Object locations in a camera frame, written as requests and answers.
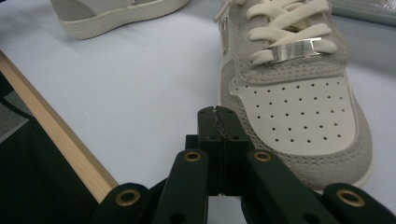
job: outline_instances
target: white sneaker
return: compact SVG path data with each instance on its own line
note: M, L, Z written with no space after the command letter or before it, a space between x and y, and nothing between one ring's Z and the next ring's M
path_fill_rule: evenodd
M170 14L188 0L51 0L62 27L76 39Z
M371 171L367 120L347 80L345 41L326 0L233 0L219 21L219 103L257 149L274 151L311 189L361 186Z

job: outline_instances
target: cream shoelace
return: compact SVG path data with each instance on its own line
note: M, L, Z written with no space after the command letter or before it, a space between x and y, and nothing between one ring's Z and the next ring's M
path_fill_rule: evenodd
M231 3L242 6L246 0L227 0L214 17L215 22L220 20ZM267 40L272 43L268 49L252 54L250 61L255 65L270 63L274 60L271 47L328 35L332 29L327 24L310 25L308 22L309 17L328 10L327 0L312 0L307 3L301 3L301 0L263 0L263 3L249 8L247 10L248 20L255 16L265 16L270 18L270 21L266 27L258 27L248 32L247 39L250 41ZM335 44L326 39L313 41L312 45L315 52L318 53L337 51Z

